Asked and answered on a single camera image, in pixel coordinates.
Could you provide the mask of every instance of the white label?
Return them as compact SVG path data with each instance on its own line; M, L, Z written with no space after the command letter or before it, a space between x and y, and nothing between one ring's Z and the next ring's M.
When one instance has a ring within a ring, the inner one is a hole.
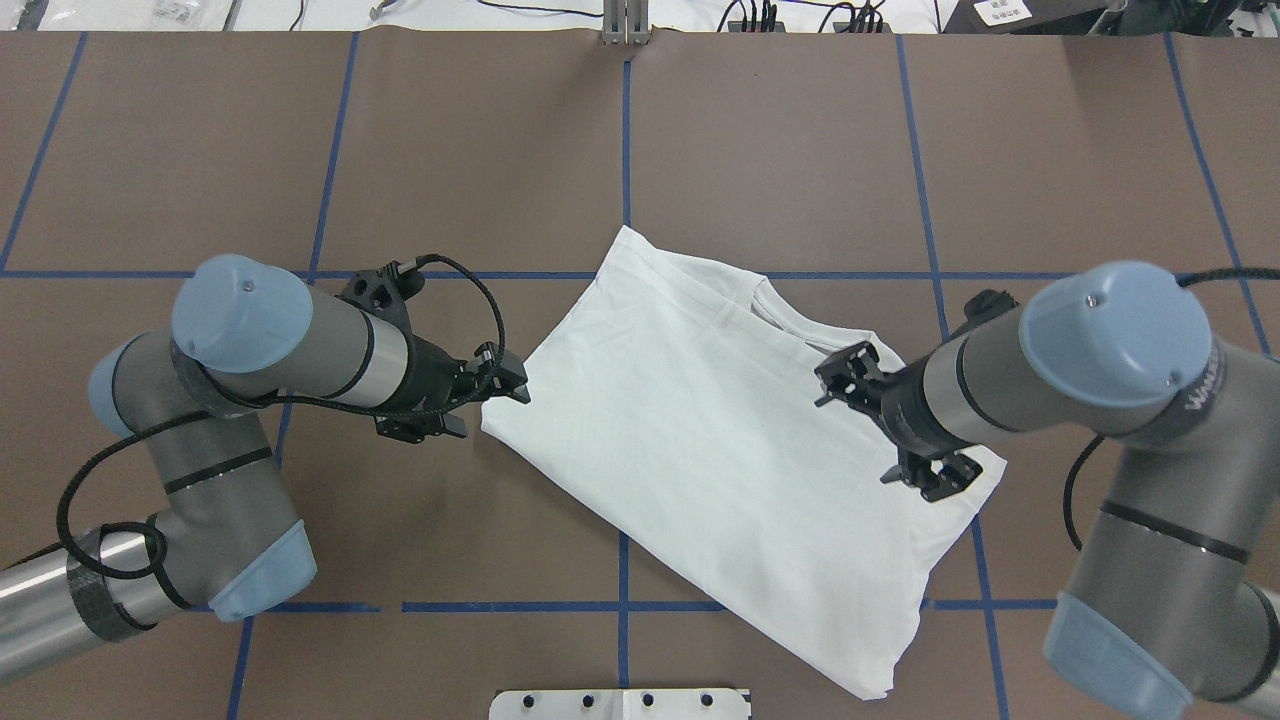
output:
M1023 0L982 0L974 3L973 9L978 10L978 17L987 23L987 27L1016 23L1032 17Z

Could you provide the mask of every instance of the metal bracket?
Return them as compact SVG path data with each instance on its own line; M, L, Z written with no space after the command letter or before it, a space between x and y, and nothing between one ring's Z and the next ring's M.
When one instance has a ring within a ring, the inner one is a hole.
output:
M507 691L489 720L750 720L751 692L704 689Z
M605 45L646 45L650 35L649 0L604 0Z

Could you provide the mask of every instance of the black tape wrap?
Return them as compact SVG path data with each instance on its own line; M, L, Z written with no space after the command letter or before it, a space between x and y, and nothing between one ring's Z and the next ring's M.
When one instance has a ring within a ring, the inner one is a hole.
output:
M101 533L91 530L78 541L81 547L101 560ZM145 625L133 619L123 605L115 602L106 578L81 565L74 557L67 556L67 587L72 602L79 612L81 621L95 635L106 642L120 642L140 635L155 624Z

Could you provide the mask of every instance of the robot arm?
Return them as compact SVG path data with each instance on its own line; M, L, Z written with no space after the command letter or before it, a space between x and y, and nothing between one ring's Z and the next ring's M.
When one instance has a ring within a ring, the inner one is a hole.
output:
M1215 337L1194 296L1140 263L1015 305L979 296L965 332L900 373L869 346L833 354L819 404L869 415L900 448L884 482L929 501L982 471L957 452L972 445L1061 423L1125 445L1047 660L1135 717L1176 719L1192 696L1280 717L1280 597L1244 580L1277 489L1280 364Z
M463 437L440 407L497 395L527 402L516 355L485 343L454 360L412 333L403 301L424 284L420 264L357 273L332 297L287 270L219 256L183 284L169 332L99 363L91 404L116 434L196 414L146 441L170 505L147 519L163 557L152 538L104 527L76 544L106 573L65 546L0 573L0 683L196 605L239 620L311 582L311 546L253 413L265 396L287 387L369 409L379 434L406 442Z

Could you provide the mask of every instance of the metal plate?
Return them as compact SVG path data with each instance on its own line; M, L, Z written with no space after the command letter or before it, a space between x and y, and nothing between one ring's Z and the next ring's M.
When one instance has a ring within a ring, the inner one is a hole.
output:
M507 691L489 720L750 720L750 691Z

